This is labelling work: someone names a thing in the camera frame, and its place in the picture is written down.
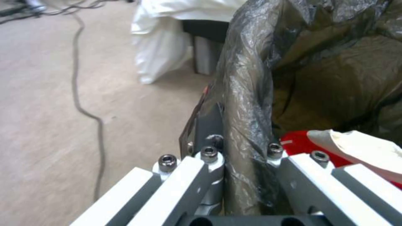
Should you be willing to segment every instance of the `dark plastic sheet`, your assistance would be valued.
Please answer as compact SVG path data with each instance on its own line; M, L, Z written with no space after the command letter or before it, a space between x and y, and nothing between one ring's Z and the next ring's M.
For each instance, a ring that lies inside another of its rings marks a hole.
M226 214L288 214L266 162L279 131L357 129L402 143L402 3L249 0L201 112L224 106Z

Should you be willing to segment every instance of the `bolt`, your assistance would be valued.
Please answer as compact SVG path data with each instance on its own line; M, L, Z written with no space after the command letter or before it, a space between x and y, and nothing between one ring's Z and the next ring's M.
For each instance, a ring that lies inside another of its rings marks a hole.
M212 146L216 147L217 149L224 148L224 138L221 135L214 135L212 137Z
M194 143L192 141L187 143L187 152L189 154L193 154L194 151Z
M212 146L206 146L201 149L201 160L206 163L213 163L218 160L218 150Z
M283 148L280 144L270 143L268 145L267 156L273 159L280 159L283 154Z
M322 151L312 151L310 157L322 168L326 168L329 162L329 156Z
M177 159L172 154L164 154L159 158L158 164L159 164L160 171L169 173L169 172L172 172L176 168Z

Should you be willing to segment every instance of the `wire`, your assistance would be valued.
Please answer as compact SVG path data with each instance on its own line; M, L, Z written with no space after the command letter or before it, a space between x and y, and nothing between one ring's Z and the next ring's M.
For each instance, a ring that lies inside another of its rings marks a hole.
M103 175L105 173L105 167L106 167L106 150L105 150L105 142L104 142L104 123L103 120L99 117L96 116L87 110L85 110L81 106L80 102L80 97L78 94L78 75L79 75L79 69L80 69L80 49L79 49L79 38L81 36L81 33L85 29L85 23L83 20L76 14L81 9L94 9L94 8L100 8L105 5L105 2L116 2L118 0L96 0L91 2L88 6L82 6L81 4L87 2L87 0L81 0L79 2L76 2L75 4L68 4L66 0L63 0L63 3L67 5L65 8L59 8L57 6L54 6L52 4L49 4L47 2L47 5L52 6L53 8L56 8L56 11L51 11L51 12L41 12L41 13L33 13L31 12L28 15L20 16L20 17L13 17L11 19L6 19L4 21L0 21L0 24L14 21L14 20L21 20L33 16L40 16L40 15L47 15L47 16L54 16L54 15L67 15L70 14L73 16L73 18L77 21L78 25L80 26L76 33L74 34L73 38L73 52L72 52L72 57L73 57L73 72L72 72L72 78L71 78L71 86L72 86L72 95L73 95L73 100L74 100L74 106L79 111L81 114L94 119L98 123L98 148L99 148L99 156L100 156L100 166L99 166L99 171L98 175L96 177L96 183L94 187L94 197L93 201L96 202L99 197L100 197L100 188L101 188L101 182Z
M80 51L79 51L79 38L83 30L85 29L85 24L82 21L82 19L75 14L74 12L71 14L74 19L77 21L79 24L79 28L76 31L74 38L73 38L73 75L71 79L71 84L72 84L72 94L73 94L73 99L74 99L74 105L76 109L83 115L92 118L97 121L98 123L98 148L99 148L99 155L100 155L100 166L99 166L99 171L98 171L98 176L96 177L96 183L95 183L95 189L94 189L94 202L96 202L99 199L100 196L100 188L101 188L101 182L103 178L103 174L105 172L105 167L106 167L106 151L105 151L105 142L104 142L104 132L103 132L103 120L91 113L89 113L87 110L85 110L81 106L80 102L80 97L78 94L78 73L80 69Z

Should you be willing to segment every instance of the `white cloth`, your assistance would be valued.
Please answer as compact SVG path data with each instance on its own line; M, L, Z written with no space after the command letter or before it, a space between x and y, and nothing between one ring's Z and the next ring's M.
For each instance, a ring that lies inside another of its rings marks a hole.
M131 24L140 82L150 84L181 66L189 45L179 20L229 22L246 0L142 0Z
M310 130L307 136L325 150L361 163L389 181L402 183L402 149L394 142L355 130L347 133Z

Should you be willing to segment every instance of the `floor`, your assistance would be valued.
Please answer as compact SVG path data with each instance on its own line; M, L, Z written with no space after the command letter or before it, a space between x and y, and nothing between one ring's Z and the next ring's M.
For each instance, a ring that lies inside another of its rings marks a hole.
M133 66L135 4L82 10L79 94L105 121L106 192L133 167L178 155L178 137L209 76L191 63L152 85ZM99 168L97 124L76 111L71 93L71 16L0 25L0 224L66 225L92 203Z

